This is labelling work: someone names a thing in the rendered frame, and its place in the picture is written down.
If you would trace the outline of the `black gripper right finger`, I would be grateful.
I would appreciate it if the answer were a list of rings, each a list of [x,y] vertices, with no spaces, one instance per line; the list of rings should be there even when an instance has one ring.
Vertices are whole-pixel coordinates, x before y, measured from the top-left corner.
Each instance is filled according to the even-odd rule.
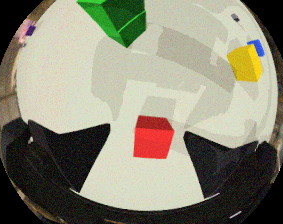
[[[250,155],[258,145],[258,141],[251,141],[242,147],[229,148],[189,131],[185,131],[184,140],[204,198],[219,193],[218,188],[233,175],[243,157]]]

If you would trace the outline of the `red block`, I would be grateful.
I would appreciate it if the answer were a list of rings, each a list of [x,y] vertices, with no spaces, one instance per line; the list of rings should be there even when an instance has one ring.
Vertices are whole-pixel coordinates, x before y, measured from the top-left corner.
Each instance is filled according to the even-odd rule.
[[[134,156],[166,159],[173,135],[174,129],[166,117],[138,116],[134,127]]]

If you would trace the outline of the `green block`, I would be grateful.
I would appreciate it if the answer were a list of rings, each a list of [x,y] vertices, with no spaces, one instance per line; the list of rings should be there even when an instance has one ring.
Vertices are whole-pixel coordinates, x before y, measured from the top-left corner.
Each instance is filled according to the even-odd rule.
[[[121,30],[118,30],[118,32],[113,31],[112,28],[105,27],[104,24],[97,24],[106,35],[112,37],[113,40],[118,41],[122,47],[126,48],[146,31],[145,10],[142,11],[140,15],[136,16],[136,18],[130,20],[128,24],[125,24],[125,26],[122,27]]]
[[[77,4],[93,22],[117,32],[144,11],[144,0],[77,0]]]

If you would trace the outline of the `purple cube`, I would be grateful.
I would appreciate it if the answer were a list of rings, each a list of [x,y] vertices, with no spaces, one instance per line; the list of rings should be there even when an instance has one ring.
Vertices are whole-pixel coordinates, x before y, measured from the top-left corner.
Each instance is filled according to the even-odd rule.
[[[27,36],[27,35],[31,36],[33,34],[33,31],[35,31],[35,30],[36,30],[36,26],[35,27],[29,26],[27,32],[25,32],[25,36]]]

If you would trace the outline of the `yellow block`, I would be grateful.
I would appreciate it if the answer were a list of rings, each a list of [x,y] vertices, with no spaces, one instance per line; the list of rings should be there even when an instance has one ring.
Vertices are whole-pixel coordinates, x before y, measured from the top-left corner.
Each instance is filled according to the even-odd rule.
[[[229,52],[226,57],[233,69],[235,81],[258,81],[263,69],[257,53],[254,44],[243,45]]]

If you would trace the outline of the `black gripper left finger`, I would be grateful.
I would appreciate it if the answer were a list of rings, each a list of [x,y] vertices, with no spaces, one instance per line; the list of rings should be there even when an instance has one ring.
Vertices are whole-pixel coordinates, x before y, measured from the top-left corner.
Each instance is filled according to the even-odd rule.
[[[110,133],[110,124],[94,125],[80,131],[55,133],[43,125],[28,120],[32,140],[47,149],[57,169],[63,173],[70,189],[80,193],[98,153],[104,148]]]

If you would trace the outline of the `blue block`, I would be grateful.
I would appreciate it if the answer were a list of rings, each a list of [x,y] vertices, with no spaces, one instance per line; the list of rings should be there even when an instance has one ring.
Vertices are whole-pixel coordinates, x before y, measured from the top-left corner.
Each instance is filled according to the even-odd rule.
[[[254,44],[254,47],[255,47],[255,49],[257,49],[257,55],[259,56],[259,57],[261,57],[261,56],[265,56],[265,52],[263,52],[263,48],[261,47],[261,41],[259,41],[259,39],[257,39],[257,40],[253,40],[253,41],[247,41],[247,43],[246,43],[247,45],[251,45],[251,44]]]

